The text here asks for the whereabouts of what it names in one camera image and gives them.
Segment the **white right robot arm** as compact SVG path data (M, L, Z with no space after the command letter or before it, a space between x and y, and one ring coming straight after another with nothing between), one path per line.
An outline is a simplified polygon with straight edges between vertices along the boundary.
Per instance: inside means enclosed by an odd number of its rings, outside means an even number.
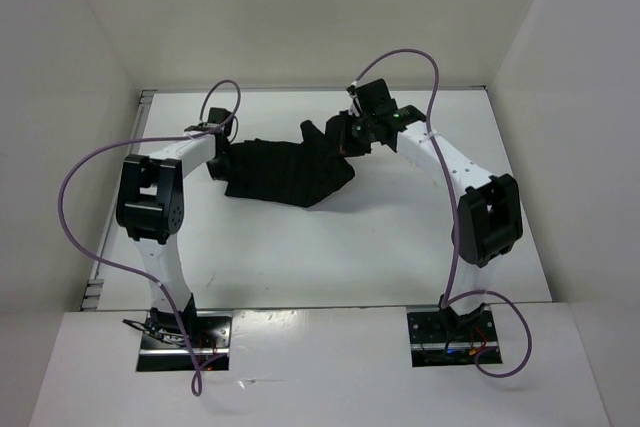
M379 143L424 172L442 175L452 206L453 256L438 327L446 338L462 339L490 294L494 264L523 235L517 181L478 166L444 139L434 129L431 108L424 113L414 106L385 113L351 108L330 118L325 133L343 157L362 156Z

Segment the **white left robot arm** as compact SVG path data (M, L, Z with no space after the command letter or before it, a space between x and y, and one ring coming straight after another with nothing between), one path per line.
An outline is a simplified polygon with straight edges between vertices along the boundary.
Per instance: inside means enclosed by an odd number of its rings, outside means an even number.
M177 242L185 219L184 179L221 157L232 124L231 112L215 108L208 120L188 127L183 136L147 155L130 154L122 166L116 221L133 241L143 272L150 277L146 329L180 347L197 339L200 325Z

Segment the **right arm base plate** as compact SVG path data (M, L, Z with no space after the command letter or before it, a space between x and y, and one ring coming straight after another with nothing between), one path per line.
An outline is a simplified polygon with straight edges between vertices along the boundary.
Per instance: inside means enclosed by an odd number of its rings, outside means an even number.
M489 308L481 305L459 316L451 307L425 307L406 312L413 367L502 363L497 331Z

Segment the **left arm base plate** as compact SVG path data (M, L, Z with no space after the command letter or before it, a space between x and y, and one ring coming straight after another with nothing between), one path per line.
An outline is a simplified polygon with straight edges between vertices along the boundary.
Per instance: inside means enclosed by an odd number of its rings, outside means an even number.
M227 371L230 362L232 313L230 311L200 311L195 322L191 344L204 371ZM129 321L141 332L136 365L137 372L186 372L193 365L177 326L152 327L151 315L144 323Z

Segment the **black skirt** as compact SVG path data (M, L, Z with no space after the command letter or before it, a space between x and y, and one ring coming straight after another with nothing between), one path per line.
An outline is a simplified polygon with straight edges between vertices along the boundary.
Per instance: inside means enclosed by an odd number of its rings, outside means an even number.
M355 178L354 168L329 152L325 134L311 121L300 129L300 143L254 139L233 144L238 168L225 181L225 195L309 208Z

